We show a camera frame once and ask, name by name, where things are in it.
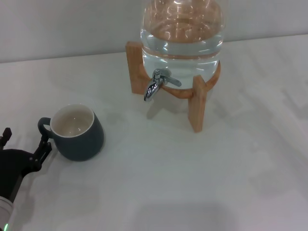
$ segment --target mug rim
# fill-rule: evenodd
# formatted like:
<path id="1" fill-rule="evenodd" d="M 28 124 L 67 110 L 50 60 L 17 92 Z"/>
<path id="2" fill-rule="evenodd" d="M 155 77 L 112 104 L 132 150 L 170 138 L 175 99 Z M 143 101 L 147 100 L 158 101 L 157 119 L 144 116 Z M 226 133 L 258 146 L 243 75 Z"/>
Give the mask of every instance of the mug rim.
<path id="1" fill-rule="evenodd" d="M 60 113 L 62 110 L 67 109 L 68 107 L 72 107 L 72 106 L 83 106 L 83 107 L 87 108 L 89 111 L 91 111 L 91 114 L 92 114 L 92 122 L 91 122 L 91 124 L 89 125 L 89 127 L 88 127 L 84 132 L 82 132 L 82 133 L 80 133 L 80 134 L 78 134 L 78 135 L 75 135 L 75 136 L 63 136 L 63 135 L 60 135 L 60 134 L 58 134 L 57 132 L 55 132 L 54 129 L 52 129 L 52 122 L 53 122 L 53 119 L 54 119 L 54 118 L 57 116 L 57 114 Z M 78 136 L 81 136 L 82 134 L 86 133 L 86 132 L 92 127 L 92 125 L 93 125 L 93 123 L 94 123 L 94 119 L 95 119 L 94 111 L 93 111 L 91 108 L 87 107 L 86 105 L 81 104 L 81 103 L 68 104 L 68 105 L 66 105 L 66 106 L 64 106 L 64 107 L 62 107 L 62 108 L 60 108 L 60 109 L 53 115 L 53 117 L 52 117 L 51 120 L 50 120 L 50 129 L 51 129 L 51 131 L 52 131 L 55 135 L 57 135 L 57 136 L 59 136 L 59 137 L 62 137 L 62 138 L 74 138 L 74 137 L 78 137 Z"/>

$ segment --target mug handle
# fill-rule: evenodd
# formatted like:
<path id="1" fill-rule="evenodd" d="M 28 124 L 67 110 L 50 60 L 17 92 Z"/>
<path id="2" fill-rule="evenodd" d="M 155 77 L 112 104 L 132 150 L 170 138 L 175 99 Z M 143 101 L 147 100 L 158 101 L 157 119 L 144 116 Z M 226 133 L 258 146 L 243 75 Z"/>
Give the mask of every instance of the mug handle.
<path id="1" fill-rule="evenodd" d="M 52 139 L 52 132 L 47 130 L 44 125 L 50 126 L 50 118 L 43 117 L 38 121 L 38 130 L 42 134 L 42 136 L 47 136 L 48 138 Z"/>

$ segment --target wooden stand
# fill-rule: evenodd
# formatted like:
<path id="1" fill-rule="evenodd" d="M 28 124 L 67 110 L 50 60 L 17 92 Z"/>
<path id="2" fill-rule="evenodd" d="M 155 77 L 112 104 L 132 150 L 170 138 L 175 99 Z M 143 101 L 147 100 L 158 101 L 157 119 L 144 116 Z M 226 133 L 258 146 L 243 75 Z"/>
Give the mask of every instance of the wooden stand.
<path id="1" fill-rule="evenodd" d="M 142 60 L 142 44 L 139 42 L 128 42 L 126 44 L 126 56 L 131 84 L 131 91 L 135 94 L 143 95 L 151 80 L 147 75 Z M 206 95 L 217 83 L 220 75 L 220 62 L 213 77 L 204 82 L 201 75 L 193 77 L 191 89 L 173 89 L 162 86 L 162 89 L 179 99 L 188 99 L 188 119 L 194 132 L 202 131 Z"/>

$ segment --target table surface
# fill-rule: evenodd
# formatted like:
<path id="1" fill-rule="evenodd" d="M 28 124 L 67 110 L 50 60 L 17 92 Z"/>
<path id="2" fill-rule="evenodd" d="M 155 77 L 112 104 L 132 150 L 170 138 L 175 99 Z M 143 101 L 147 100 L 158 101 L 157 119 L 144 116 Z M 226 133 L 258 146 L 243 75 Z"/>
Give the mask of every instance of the table surface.
<path id="1" fill-rule="evenodd" d="M 93 159 L 53 147 L 25 177 L 14 231 L 306 231 L 308 35 L 229 42 L 194 134 L 187 100 L 130 90 L 125 53 L 0 64 L 6 148 L 33 152 L 37 122 L 93 108 L 106 141 Z"/>

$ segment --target mug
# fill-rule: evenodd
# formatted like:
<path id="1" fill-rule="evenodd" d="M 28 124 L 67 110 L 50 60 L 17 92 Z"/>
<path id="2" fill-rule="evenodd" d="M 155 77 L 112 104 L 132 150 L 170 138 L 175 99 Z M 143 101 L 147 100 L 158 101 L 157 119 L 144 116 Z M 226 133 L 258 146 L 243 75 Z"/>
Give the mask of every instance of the mug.
<path id="1" fill-rule="evenodd" d="M 68 105 L 52 119 L 41 118 L 38 128 L 43 136 L 54 140 L 59 152 L 69 160 L 88 160 L 103 146 L 103 128 L 93 110 L 82 104 Z"/>

